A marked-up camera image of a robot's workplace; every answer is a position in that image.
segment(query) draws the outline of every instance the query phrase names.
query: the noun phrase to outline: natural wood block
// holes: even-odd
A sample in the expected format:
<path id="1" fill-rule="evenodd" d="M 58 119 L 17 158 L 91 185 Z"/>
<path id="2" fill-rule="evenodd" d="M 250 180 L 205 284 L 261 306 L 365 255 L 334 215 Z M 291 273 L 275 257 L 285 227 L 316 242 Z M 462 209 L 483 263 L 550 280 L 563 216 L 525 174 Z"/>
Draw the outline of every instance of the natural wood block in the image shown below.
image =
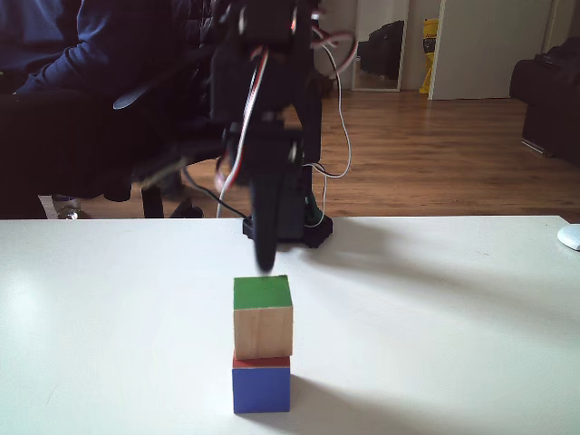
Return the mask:
<path id="1" fill-rule="evenodd" d="M 236 358 L 246 360 L 292 355 L 293 314 L 287 276 L 236 278 Z"/>

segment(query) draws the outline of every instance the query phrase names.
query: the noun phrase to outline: dark blue sweater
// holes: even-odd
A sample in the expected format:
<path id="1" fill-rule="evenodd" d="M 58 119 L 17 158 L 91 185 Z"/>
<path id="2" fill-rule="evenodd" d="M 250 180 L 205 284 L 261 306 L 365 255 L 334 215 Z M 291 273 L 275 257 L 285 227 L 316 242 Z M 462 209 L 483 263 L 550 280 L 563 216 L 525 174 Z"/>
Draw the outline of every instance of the dark blue sweater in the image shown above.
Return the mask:
<path id="1" fill-rule="evenodd" d="M 172 0 L 0 0 L 0 71 L 18 91 L 117 98 L 175 61 Z"/>

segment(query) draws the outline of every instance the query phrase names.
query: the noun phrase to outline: yellow object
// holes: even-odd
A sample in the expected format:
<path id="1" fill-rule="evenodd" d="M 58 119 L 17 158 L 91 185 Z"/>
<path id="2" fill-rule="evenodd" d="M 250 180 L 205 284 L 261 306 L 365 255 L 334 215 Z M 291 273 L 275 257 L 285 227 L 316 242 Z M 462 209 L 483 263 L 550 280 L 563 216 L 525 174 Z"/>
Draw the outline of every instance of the yellow object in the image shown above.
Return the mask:
<path id="1" fill-rule="evenodd" d="M 419 89 L 419 93 L 429 93 L 431 88 L 431 75 L 433 74 L 433 59 L 435 57 L 435 43 L 437 42 L 437 31 L 439 30 L 439 19 L 425 20 L 423 25 L 423 48 L 427 56 L 427 77 Z"/>

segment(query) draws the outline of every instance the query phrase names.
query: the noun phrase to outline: mirror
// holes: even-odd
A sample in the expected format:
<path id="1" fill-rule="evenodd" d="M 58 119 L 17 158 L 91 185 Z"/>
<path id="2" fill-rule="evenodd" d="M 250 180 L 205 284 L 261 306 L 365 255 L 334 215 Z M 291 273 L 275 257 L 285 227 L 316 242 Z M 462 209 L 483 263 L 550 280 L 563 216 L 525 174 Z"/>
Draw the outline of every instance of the mirror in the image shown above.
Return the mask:
<path id="1" fill-rule="evenodd" d="M 358 2 L 359 49 L 353 63 L 353 89 L 399 91 L 409 0 Z"/>

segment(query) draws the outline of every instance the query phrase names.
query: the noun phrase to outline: computer mouse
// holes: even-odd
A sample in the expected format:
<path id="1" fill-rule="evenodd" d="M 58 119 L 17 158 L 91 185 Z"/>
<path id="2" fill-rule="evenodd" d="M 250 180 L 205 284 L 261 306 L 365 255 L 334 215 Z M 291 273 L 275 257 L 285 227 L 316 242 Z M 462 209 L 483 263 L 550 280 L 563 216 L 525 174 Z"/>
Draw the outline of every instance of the computer mouse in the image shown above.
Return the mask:
<path id="1" fill-rule="evenodd" d="M 558 239 L 567 247 L 580 251 L 580 224 L 563 227 L 558 231 Z"/>

